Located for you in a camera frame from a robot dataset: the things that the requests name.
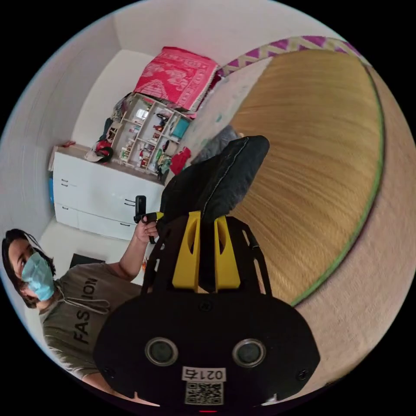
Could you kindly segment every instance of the man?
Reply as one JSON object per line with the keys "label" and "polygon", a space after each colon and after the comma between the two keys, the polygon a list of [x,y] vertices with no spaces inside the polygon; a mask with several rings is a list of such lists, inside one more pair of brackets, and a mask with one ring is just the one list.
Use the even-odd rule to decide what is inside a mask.
{"label": "man", "polygon": [[114,391],[98,372],[92,352],[109,314],[140,294],[141,286],[131,281],[141,269],[149,237],[157,235],[156,223],[140,222],[118,263],[78,265],[57,280],[52,259],[33,236],[12,229],[2,242],[6,273],[26,306],[38,309],[46,344],[62,366],[101,391],[154,406],[137,394],[130,399]]}

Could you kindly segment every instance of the printed number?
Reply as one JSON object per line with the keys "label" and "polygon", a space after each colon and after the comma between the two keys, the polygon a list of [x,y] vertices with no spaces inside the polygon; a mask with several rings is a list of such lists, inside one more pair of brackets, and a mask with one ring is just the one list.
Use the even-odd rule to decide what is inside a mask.
{"label": "printed number", "polygon": [[212,381],[226,381],[225,368],[192,368],[184,367],[182,372],[183,381],[201,381],[201,382],[212,382]]}

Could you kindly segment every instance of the pink patterned cloth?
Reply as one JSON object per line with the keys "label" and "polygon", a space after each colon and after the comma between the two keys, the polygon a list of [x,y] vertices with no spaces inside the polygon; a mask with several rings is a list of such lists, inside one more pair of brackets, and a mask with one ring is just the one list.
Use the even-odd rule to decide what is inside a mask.
{"label": "pink patterned cloth", "polygon": [[219,65],[184,49],[165,46],[144,69],[134,92],[196,111]]}

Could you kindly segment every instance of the white cabinet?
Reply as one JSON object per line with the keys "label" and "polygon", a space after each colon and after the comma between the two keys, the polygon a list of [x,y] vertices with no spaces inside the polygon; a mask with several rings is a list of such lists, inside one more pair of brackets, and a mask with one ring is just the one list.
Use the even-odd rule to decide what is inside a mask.
{"label": "white cabinet", "polygon": [[56,220],[70,227],[79,228],[78,211],[68,206],[55,203]]}
{"label": "white cabinet", "polygon": [[54,179],[53,198],[61,205],[78,209],[78,187],[75,185]]}
{"label": "white cabinet", "polygon": [[131,239],[137,195],[146,196],[146,211],[160,208],[164,186],[80,157],[56,152],[53,192],[56,220],[80,230]]}
{"label": "white cabinet", "polygon": [[135,229],[133,224],[109,220],[85,212],[78,212],[78,224],[81,230],[121,240],[131,240]]}

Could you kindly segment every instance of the face mask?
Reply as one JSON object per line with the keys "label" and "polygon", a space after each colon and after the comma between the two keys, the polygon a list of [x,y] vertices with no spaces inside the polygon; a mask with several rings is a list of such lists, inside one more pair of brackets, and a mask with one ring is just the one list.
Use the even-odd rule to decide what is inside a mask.
{"label": "face mask", "polygon": [[28,283],[29,289],[39,300],[50,299],[55,291],[49,264],[38,252],[32,254],[27,260],[23,268],[22,280]]}

